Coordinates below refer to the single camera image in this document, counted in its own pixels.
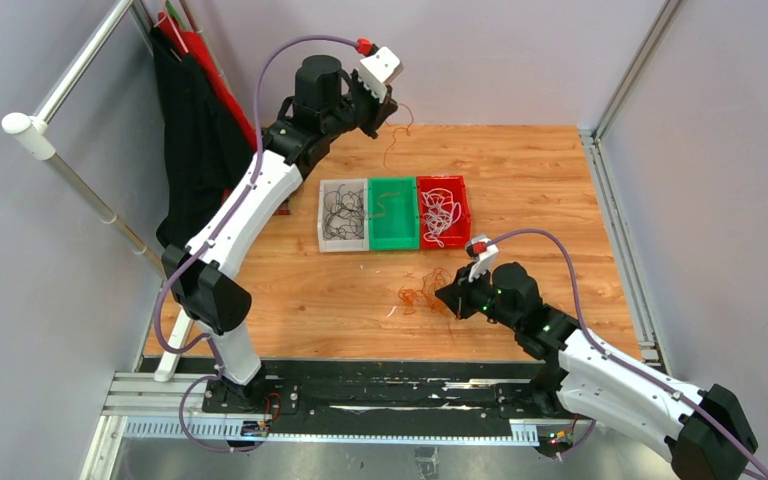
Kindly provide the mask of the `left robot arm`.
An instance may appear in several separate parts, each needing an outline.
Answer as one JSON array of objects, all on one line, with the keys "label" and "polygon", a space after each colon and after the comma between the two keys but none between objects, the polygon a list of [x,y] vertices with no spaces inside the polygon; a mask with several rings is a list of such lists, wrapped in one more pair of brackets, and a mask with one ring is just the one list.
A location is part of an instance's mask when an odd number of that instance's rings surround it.
[{"label": "left robot arm", "polygon": [[305,58],[294,92],[262,132],[241,182],[214,217],[184,247],[162,255],[181,315],[199,325],[217,355],[219,377],[231,382],[228,400],[243,413],[266,400],[262,363],[245,324],[252,296],[236,277],[266,223],[329,154],[342,134],[361,130],[375,138],[398,109],[391,84],[402,61],[387,47],[373,50],[352,71],[329,55]]}]

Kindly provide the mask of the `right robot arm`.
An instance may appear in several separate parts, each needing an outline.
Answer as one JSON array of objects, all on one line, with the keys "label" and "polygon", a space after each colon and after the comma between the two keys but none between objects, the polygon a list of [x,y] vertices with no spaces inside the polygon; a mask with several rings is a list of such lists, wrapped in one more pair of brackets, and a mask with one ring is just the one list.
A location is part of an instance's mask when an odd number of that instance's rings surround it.
[{"label": "right robot arm", "polygon": [[610,346],[578,319],[541,298],[516,262],[470,278],[459,269],[436,297],[459,319],[482,314],[509,328],[544,366],[531,400],[542,415],[563,410],[594,420],[647,446],[681,479],[738,479],[757,439],[736,395],[671,378]]}]

